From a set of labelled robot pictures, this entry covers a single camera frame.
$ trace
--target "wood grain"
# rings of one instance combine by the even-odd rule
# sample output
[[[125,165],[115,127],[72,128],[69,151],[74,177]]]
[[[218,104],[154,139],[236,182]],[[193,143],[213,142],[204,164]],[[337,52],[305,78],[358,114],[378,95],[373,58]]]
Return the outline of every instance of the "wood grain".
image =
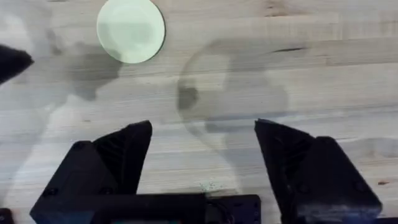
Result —
[[[0,206],[17,223],[33,223],[73,142],[144,119],[139,193],[259,194],[264,223],[278,223],[252,130],[267,118],[337,138],[382,215],[398,216],[395,1],[153,0],[167,36],[139,65],[101,48],[104,2],[0,1],[0,43],[36,61],[0,86]]]

